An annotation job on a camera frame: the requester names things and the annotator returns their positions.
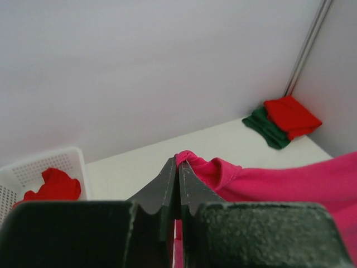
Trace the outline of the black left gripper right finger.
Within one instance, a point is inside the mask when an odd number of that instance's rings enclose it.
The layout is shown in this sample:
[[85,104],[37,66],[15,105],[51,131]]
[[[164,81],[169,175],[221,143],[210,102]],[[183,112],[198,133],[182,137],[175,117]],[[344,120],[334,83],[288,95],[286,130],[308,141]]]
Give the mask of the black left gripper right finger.
[[206,227],[200,219],[200,209],[209,203],[222,203],[224,199],[212,191],[194,173],[187,161],[178,166],[180,187],[183,265],[209,267]]

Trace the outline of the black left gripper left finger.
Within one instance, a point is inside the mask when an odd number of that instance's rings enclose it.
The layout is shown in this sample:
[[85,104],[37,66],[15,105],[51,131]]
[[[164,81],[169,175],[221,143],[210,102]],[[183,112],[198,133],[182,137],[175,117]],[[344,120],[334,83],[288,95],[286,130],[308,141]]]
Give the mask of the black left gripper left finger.
[[135,205],[127,246],[127,267],[172,267],[176,162],[129,198]]

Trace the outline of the pink t shirt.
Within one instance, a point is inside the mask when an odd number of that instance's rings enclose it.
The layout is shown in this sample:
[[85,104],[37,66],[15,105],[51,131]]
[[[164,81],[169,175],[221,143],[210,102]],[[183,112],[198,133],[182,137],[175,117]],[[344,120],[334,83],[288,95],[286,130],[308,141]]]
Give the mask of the pink t shirt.
[[356,261],[356,152],[290,169],[243,168],[223,159],[206,161],[191,151],[175,156],[228,202],[315,202],[332,215]]

